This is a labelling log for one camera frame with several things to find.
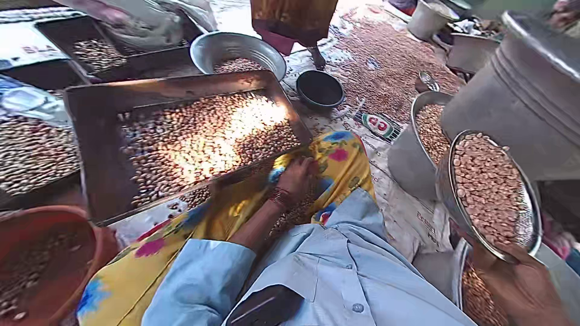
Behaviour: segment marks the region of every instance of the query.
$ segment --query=light blue shirt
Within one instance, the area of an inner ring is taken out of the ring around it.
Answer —
[[[301,225],[282,236],[250,276],[240,302],[282,284],[304,301],[281,325],[475,325],[386,242],[385,234],[378,207],[357,189],[326,226]],[[230,242],[189,240],[142,326],[225,325],[254,258],[250,249]]]

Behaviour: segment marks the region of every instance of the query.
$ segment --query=red bangle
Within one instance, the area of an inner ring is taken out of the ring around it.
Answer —
[[[288,209],[292,206],[292,196],[286,189],[275,187],[268,196],[268,200],[282,205],[283,208]]]

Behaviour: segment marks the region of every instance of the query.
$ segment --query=bare foot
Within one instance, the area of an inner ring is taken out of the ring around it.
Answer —
[[[324,70],[324,66],[326,66],[326,60],[322,54],[320,54],[320,50],[318,50],[318,46],[307,48],[310,54],[312,55],[312,60],[314,60],[314,66],[317,70]]]

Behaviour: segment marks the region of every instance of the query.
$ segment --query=orange plastic bowl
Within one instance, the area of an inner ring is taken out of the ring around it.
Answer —
[[[26,318],[12,321],[0,318],[2,325],[56,325],[74,312],[90,278],[117,254],[113,232],[93,226],[86,212],[77,207],[45,206],[16,212],[0,223],[0,268],[14,255],[42,241],[49,232],[58,230],[76,235],[76,251],[56,253],[42,272],[38,284],[25,289],[19,297],[17,312]],[[9,277],[0,274],[1,278]]]

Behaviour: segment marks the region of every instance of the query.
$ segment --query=shirt sleeve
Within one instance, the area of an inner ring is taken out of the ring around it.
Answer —
[[[256,254],[242,245],[189,240],[143,315],[142,326],[220,325]]]

